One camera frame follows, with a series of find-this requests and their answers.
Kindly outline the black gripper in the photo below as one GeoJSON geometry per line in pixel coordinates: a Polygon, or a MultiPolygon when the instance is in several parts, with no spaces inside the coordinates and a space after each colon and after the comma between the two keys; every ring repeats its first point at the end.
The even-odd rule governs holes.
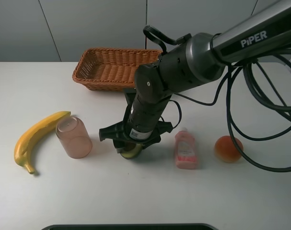
{"type": "Polygon", "coordinates": [[[157,117],[129,117],[109,127],[99,129],[99,139],[113,140],[117,153],[126,152],[126,143],[140,144],[141,149],[159,143],[161,135],[172,132],[171,122],[159,121],[157,117]]]}

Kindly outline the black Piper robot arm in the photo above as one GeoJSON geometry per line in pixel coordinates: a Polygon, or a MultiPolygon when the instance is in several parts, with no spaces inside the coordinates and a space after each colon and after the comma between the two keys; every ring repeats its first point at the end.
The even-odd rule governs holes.
{"type": "Polygon", "coordinates": [[[126,95],[123,120],[99,130],[99,139],[111,139],[117,150],[127,143],[142,149],[158,143],[173,130],[160,117],[171,96],[219,79],[232,63],[244,64],[291,42],[291,0],[280,0],[230,30],[211,35],[187,34],[176,47],[135,71],[136,93],[126,95]]]}

